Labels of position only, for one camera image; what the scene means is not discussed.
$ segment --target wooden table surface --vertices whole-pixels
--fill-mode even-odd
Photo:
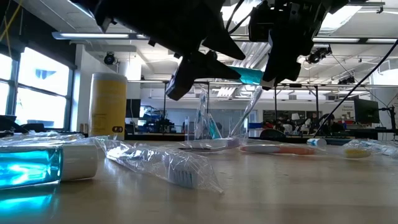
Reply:
[[[0,200],[0,223],[397,223],[398,161],[387,156],[208,156],[223,194],[100,159],[92,180]]]

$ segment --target white bottle cap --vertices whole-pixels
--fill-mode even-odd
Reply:
[[[64,144],[61,181],[94,177],[98,166],[98,150],[94,145]]]

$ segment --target security camera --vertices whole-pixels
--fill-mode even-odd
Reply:
[[[116,58],[114,57],[114,52],[106,53],[104,58],[104,63],[107,65],[114,65],[116,63]]]

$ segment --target yellow label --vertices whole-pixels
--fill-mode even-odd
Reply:
[[[118,135],[124,137],[126,116],[125,83],[93,80],[91,84],[90,136]]]

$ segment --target computer monitor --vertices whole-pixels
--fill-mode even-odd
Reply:
[[[127,99],[126,118],[139,118],[140,99]]]
[[[380,123],[379,103],[354,99],[355,121],[359,123]]]

